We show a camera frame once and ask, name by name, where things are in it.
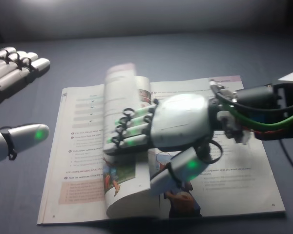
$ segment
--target textbook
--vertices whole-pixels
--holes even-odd
[[[212,79],[232,91],[243,88],[239,76]],[[123,109],[176,94],[212,98],[209,80],[149,82],[129,63],[110,68],[102,85],[63,89],[38,224],[285,211],[263,144],[254,136],[242,145],[215,132],[223,157],[181,188],[157,196],[150,195],[150,176],[178,152],[152,149],[121,159],[103,153],[103,141]]]

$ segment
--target table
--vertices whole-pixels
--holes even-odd
[[[50,137],[11,162],[0,162],[0,234],[292,233],[293,169],[276,141],[264,142],[286,216],[252,215],[198,220],[93,222],[36,226],[62,88],[103,83],[106,70],[133,62],[151,81],[240,75],[244,87],[293,72],[293,33],[197,34],[11,43],[51,61],[41,78],[0,105],[0,126],[39,122]],[[293,139],[285,140],[293,158]]]

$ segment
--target white robotic hand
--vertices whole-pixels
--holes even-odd
[[[44,124],[0,128],[0,161],[6,157],[14,160],[18,153],[39,144],[48,136],[49,128]]]
[[[181,94],[138,110],[125,109],[124,117],[116,121],[117,136],[105,142],[104,152],[121,157],[150,148],[182,151],[151,178],[151,191],[159,194],[181,186],[219,160],[210,157],[210,143],[222,155],[221,146],[212,140],[214,130],[221,128],[215,114],[218,103],[213,101],[198,94]]]

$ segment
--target black cable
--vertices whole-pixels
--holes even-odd
[[[285,148],[283,141],[281,139],[279,139],[279,143],[280,143],[280,146],[281,146],[285,156],[287,157],[288,161],[290,162],[291,166],[293,167],[293,160],[290,158],[290,155],[289,155],[287,149]]]
[[[225,102],[227,104],[230,104],[240,110],[244,110],[244,111],[251,111],[251,112],[262,112],[262,113],[284,113],[284,112],[288,112],[288,111],[292,111],[293,110],[293,105],[292,106],[288,106],[282,109],[258,109],[258,108],[252,108],[249,106],[245,106],[242,105],[240,103],[237,102],[233,102],[231,100],[229,100],[225,95],[223,95],[219,90],[217,85],[211,85],[210,89],[213,91],[213,93],[215,94],[215,96],[221,100],[222,102]]]

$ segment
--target wire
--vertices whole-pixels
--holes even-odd
[[[264,131],[278,130],[281,128],[286,128],[293,123],[293,115],[288,117],[287,119],[280,121],[280,122],[277,122],[277,123],[257,122],[255,120],[252,120],[252,119],[240,114],[239,112],[237,112],[235,109],[233,109],[232,107],[230,107],[227,104],[222,103],[222,105],[223,105],[223,109],[226,111],[229,111],[234,117],[236,117],[242,123],[242,125],[245,125],[246,127],[251,128],[251,129],[264,130]]]
[[[288,111],[292,111],[293,110],[293,105],[292,106],[288,106],[282,109],[257,109],[257,108],[253,108],[253,107],[249,107],[249,106],[245,106],[242,105],[240,103],[237,102],[233,102],[231,100],[229,100],[225,95],[223,95],[219,90],[217,85],[211,85],[210,89],[213,91],[213,93],[215,94],[215,96],[222,102],[230,104],[232,106],[235,106],[241,110],[245,110],[245,111],[251,111],[251,112],[262,112],[262,113],[284,113],[284,112],[288,112]]]
[[[281,146],[285,156],[287,157],[288,161],[290,162],[291,166],[293,167],[293,160],[290,158],[290,155],[289,155],[287,149],[285,148],[283,141],[281,139],[279,139],[279,143],[280,143],[280,146]]]

